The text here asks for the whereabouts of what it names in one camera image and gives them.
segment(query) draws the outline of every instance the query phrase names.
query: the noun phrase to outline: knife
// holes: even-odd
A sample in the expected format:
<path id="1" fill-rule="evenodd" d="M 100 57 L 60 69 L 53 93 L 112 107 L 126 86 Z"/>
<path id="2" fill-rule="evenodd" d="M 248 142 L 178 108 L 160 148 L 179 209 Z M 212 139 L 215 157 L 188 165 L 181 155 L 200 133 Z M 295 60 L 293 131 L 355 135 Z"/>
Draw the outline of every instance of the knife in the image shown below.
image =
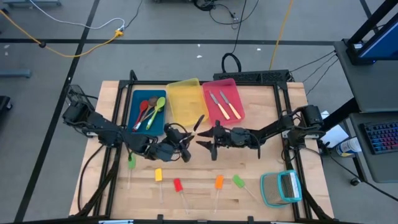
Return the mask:
<path id="1" fill-rule="evenodd" d="M 228 113 L 226 113 L 226 111 L 224 110 L 224 108 L 220 105 L 220 103 L 218 102 L 218 100 L 216 99 L 216 97 L 211 93 L 211 91 L 209 91 L 210 96 L 212 97 L 213 101 L 215 102 L 215 104 L 218 105 L 218 108 L 221 110 L 221 112 L 223 113 L 225 119 L 229 119 Z"/>
<path id="2" fill-rule="evenodd" d="M 224 93 L 220 90 L 220 94 L 223 97 L 224 101 L 226 104 L 229 105 L 229 107 L 231 108 L 232 112 L 235 114 L 235 117 L 238 119 L 241 119 L 241 115 L 239 115 L 239 113 L 236 111 L 235 107 L 232 106 L 232 104 L 228 101 L 228 99 L 225 97 Z"/>

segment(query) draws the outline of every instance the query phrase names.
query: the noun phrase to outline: teal basket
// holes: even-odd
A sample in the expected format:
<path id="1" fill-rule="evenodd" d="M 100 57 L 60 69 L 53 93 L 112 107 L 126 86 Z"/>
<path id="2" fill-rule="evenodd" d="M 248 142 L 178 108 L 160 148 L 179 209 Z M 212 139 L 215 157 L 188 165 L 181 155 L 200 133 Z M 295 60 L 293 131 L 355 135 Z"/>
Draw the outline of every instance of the teal basket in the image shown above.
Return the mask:
<path id="1" fill-rule="evenodd" d="M 294 170 L 263 174 L 260 183 L 262 199 L 269 207 L 281 208 L 302 199 L 300 181 Z"/>

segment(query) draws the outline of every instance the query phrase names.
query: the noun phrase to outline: keyboard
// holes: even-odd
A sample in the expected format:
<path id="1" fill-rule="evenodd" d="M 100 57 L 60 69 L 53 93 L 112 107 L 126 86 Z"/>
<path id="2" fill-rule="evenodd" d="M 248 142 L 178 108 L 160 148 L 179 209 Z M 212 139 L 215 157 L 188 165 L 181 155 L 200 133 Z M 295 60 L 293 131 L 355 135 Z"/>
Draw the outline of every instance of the keyboard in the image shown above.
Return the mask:
<path id="1" fill-rule="evenodd" d="M 373 154 L 398 152 L 398 121 L 366 123 L 362 129 L 368 137 Z"/>
<path id="2" fill-rule="evenodd" d="M 233 78 L 236 82 L 251 82 L 261 84 L 292 81 L 292 76 L 288 70 L 216 73 L 213 75 L 214 80 L 223 80 L 227 78 Z"/>

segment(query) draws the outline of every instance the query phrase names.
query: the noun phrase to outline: plastic tray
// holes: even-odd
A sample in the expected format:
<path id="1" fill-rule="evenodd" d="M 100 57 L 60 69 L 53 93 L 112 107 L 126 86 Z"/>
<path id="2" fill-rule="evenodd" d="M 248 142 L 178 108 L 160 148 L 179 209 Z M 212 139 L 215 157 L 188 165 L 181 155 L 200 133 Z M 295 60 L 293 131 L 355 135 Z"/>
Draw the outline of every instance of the plastic tray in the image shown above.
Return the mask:
<path id="1" fill-rule="evenodd" d="M 208 112 L 199 80 L 191 78 L 166 86 L 173 119 L 182 126 L 194 125 L 201 115 L 208 119 Z"/>
<path id="2" fill-rule="evenodd" d="M 224 93 L 225 97 L 232 104 L 235 110 L 241 116 L 241 119 L 235 117 L 232 109 L 225 102 L 223 97 L 221 96 L 220 90 Z M 227 120 L 222 114 L 221 110 L 218 108 L 218 105 L 214 102 L 212 97 L 210 96 L 210 92 L 215 96 L 220 105 L 224 108 L 224 110 L 228 113 L 230 119 Z M 211 125 L 215 125 L 216 120 L 219 120 L 221 125 L 233 124 L 240 122 L 244 119 L 244 110 L 241 102 L 241 98 L 239 97 L 238 89 L 236 88 L 235 80 L 232 78 L 228 78 L 225 80 L 218 80 L 213 82 L 206 82 L 203 84 L 203 94 L 205 96 L 206 105 L 209 111 L 209 117 Z"/>
<path id="3" fill-rule="evenodd" d="M 139 105 L 143 100 L 149 100 L 152 96 L 158 96 L 158 97 L 166 97 L 166 91 L 164 90 L 135 90 L 132 93 L 132 100 L 131 100 L 131 109 L 130 109 L 130 118 L 129 118 L 129 124 L 127 126 L 127 130 L 129 132 L 132 132 L 132 127 L 134 127 L 135 122 L 137 120 L 137 117 L 139 115 Z M 166 104 L 163 107 L 163 110 L 158 112 L 154 122 L 152 123 L 152 126 L 149 128 L 149 130 L 146 130 L 146 126 L 148 123 L 148 119 L 143 121 L 141 125 L 139 126 L 137 132 L 135 133 L 141 133 L 141 134 L 149 134 L 152 136 L 160 136 L 164 133 L 163 127 L 165 123 L 165 107 L 167 106 L 167 99 L 166 99 Z"/>

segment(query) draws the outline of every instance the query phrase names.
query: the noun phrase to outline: red tray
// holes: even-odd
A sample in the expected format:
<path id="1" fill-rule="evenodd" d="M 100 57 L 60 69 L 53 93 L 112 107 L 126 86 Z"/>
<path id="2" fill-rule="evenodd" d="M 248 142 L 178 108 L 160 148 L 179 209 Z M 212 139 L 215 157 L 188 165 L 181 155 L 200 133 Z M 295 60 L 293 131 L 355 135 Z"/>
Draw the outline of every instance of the red tray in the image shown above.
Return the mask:
<path id="1" fill-rule="evenodd" d="M 221 125 L 233 124 L 240 122 L 244 119 L 244 110 L 241 102 L 241 98 L 239 97 L 238 89 L 236 88 L 236 83 L 233 78 L 228 78 L 225 80 L 218 80 L 213 82 L 206 82 L 202 85 L 203 87 L 203 95 L 205 96 L 205 101 L 207 105 L 207 110 L 209 111 L 209 118 L 211 124 L 214 126 L 216 120 L 219 120 Z M 241 116 L 241 119 L 238 119 L 233 113 L 232 109 L 225 102 L 223 97 L 221 96 L 220 90 L 224 93 L 225 97 L 232 104 L 235 110 Z M 230 119 L 227 120 L 221 110 L 218 108 L 218 105 L 213 101 L 210 96 L 211 93 L 215 96 L 220 105 L 224 108 L 224 110 L 228 113 Z"/>

